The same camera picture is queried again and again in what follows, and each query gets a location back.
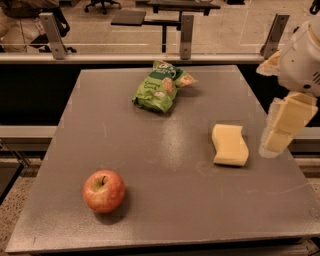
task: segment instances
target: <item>gray tabletop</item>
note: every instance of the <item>gray tabletop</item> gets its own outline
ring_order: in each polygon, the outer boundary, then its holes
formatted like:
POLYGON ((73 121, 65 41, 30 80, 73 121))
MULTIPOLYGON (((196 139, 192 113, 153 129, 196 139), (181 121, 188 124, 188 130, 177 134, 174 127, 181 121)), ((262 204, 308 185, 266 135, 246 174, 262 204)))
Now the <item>gray tabletop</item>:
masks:
POLYGON ((265 114, 235 66, 184 67, 197 84, 167 114, 132 97, 150 68, 82 71, 6 249, 61 252, 320 235, 320 203, 286 151, 257 153, 265 114), (242 168, 212 163, 216 123, 244 127, 242 168), (127 195, 93 214, 81 189, 113 169, 127 195))

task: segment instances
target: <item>person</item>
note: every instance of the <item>person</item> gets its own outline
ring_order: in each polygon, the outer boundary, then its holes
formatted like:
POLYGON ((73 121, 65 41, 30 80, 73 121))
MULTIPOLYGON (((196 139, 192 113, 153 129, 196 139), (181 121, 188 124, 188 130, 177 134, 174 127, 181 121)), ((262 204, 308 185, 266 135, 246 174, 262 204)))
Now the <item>person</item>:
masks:
POLYGON ((26 52, 27 46, 44 33, 39 19, 42 9, 59 6, 59 0, 0 0, 0 45, 5 52, 26 52))

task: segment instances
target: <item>green package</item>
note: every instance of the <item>green package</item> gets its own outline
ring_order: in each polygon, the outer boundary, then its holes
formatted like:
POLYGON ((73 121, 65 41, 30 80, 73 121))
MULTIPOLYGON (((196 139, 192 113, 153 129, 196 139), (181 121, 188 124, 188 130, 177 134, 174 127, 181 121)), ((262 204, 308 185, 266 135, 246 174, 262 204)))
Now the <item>green package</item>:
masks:
POLYGON ((172 106, 177 91, 195 82, 197 81, 187 72, 156 60, 153 71, 139 85, 133 103, 140 108, 166 113, 172 106))

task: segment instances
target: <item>chair base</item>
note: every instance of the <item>chair base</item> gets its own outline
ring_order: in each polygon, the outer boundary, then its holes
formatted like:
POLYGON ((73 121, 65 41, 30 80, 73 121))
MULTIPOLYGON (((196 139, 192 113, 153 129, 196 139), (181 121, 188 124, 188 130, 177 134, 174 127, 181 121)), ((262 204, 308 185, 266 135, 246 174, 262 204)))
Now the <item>chair base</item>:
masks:
POLYGON ((121 9, 121 4, 119 2, 113 1, 113 0, 91 0, 91 3, 88 4, 85 8, 84 11, 85 12, 89 12, 89 7, 91 6, 95 6, 96 4, 101 4, 102 5, 102 13, 106 14, 107 13, 107 8, 105 6, 104 3, 109 3, 111 5, 113 4, 118 4, 119 5, 119 9, 121 9))

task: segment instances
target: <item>floor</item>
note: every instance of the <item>floor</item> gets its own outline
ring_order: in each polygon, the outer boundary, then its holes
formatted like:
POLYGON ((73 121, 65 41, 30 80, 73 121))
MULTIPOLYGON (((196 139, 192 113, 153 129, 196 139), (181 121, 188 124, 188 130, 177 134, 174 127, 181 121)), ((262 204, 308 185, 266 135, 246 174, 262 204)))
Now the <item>floor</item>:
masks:
MULTIPOLYGON (((281 39, 280 46, 288 40, 293 29, 310 19, 308 9, 313 0, 246 0, 245 5, 227 5, 224 0, 213 0, 221 10, 210 12, 209 16, 195 13, 192 51, 196 53, 258 53, 268 35, 276 13, 289 13, 290 19, 281 39)), ((71 31, 63 39, 67 46, 73 46, 78 54, 92 53, 160 53, 161 28, 154 26, 122 27, 111 26, 110 22, 119 11, 117 5, 109 6, 107 15, 100 7, 91 7, 89 13, 84 7, 89 0, 80 0, 77 5, 62 3, 63 12, 71 25, 71 31)), ((122 9, 136 9, 134 0, 120 0, 122 9)), ((178 13, 160 11, 153 14, 149 7, 147 19, 177 19, 178 13)), ((179 51, 180 34, 175 28, 168 30, 168 53, 179 51)), ((6 256, 4 249, 15 226, 19 213, 28 197, 41 160, 31 159, 32 164, 19 177, 8 196, 0 205, 0 256, 6 256)), ((308 177, 320 199, 320 159, 297 158, 301 170, 308 177)), ((310 254, 319 255, 314 245, 310 254)))

